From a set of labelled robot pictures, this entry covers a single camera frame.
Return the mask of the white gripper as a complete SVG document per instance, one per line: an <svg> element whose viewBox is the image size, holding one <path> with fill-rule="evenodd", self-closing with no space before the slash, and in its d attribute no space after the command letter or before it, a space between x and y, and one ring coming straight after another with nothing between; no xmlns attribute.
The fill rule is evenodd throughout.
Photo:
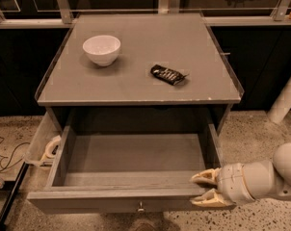
<svg viewBox="0 0 291 231"><path fill-rule="evenodd" d="M243 164L240 163L206 169L193 175L191 182L217 185L217 189L211 189L190 199L190 202L198 207L223 208L254 202L245 184Z"/></svg>

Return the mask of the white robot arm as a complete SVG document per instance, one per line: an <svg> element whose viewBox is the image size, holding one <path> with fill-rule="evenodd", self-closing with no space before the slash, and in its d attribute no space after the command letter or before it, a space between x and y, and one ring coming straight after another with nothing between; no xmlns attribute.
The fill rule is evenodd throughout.
<svg viewBox="0 0 291 231"><path fill-rule="evenodd" d="M191 177L211 189L190 199L199 207L244 205L262 198L291 201L291 142L276 148L270 160L233 163Z"/></svg>

